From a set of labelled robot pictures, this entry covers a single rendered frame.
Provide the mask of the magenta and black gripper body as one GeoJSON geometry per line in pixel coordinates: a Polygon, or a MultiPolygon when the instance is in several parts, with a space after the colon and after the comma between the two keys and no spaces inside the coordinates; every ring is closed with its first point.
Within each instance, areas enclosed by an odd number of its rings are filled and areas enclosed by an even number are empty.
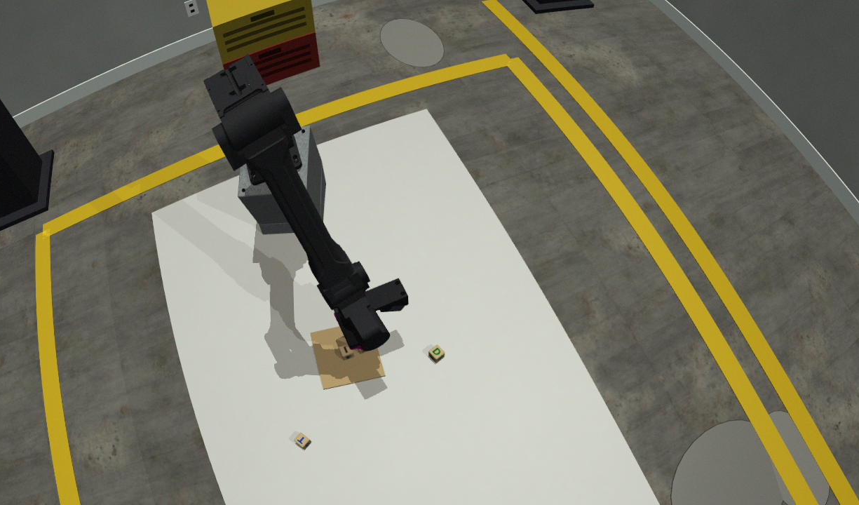
{"type": "Polygon", "coordinates": [[[352,330],[348,326],[348,320],[346,320],[341,314],[337,313],[337,308],[334,309],[334,312],[336,314],[337,323],[343,332],[346,342],[348,342],[349,348],[353,349],[360,346],[358,340],[353,336],[352,330]]]}

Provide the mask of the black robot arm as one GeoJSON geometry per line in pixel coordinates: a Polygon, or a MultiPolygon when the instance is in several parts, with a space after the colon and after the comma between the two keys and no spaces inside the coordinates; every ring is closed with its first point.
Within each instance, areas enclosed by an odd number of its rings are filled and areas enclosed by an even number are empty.
{"type": "Polygon", "coordinates": [[[252,184],[268,185],[331,310],[348,320],[364,351],[381,347],[390,333],[376,311],[400,312],[409,306],[409,295],[398,278],[368,290],[362,264],[348,260],[331,239],[297,172],[303,163],[294,134],[302,128],[284,90],[270,93],[249,54],[204,84],[222,122],[213,133],[231,168],[247,164],[252,184]]]}

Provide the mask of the tan flat mat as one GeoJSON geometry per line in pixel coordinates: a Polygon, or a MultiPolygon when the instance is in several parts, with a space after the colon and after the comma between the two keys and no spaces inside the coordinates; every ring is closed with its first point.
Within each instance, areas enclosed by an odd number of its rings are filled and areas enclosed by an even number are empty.
{"type": "Polygon", "coordinates": [[[323,390],[385,377],[378,348],[359,352],[353,358],[341,357],[339,347],[348,343],[340,327],[310,332],[323,390]]]}

